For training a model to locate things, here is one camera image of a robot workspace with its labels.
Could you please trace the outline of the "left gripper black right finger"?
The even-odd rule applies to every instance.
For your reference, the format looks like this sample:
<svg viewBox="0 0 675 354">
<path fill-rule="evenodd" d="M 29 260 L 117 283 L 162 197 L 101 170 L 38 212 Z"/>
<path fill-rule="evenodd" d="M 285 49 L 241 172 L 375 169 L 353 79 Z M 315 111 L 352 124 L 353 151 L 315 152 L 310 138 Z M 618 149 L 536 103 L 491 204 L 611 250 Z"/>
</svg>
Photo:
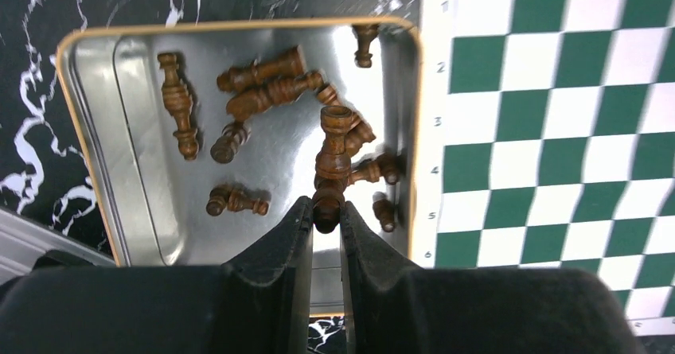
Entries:
<svg viewBox="0 0 675 354">
<path fill-rule="evenodd" d="M 340 230 L 349 352 L 436 353 L 436 272 L 385 242 L 350 201 Z"/>
</svg>

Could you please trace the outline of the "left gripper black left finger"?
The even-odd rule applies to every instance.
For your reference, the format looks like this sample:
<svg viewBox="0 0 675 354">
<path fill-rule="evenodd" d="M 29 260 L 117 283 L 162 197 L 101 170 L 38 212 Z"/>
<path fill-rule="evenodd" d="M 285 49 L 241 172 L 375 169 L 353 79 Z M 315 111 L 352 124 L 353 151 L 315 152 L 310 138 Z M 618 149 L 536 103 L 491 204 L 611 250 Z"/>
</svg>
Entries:
<svg viewBox="0 0 675 354">
<path fill-rule="evenodd" d="M 311 200 L 222 264 L 212 353 L 304 353 L 312 271 Z"/>
</svg>

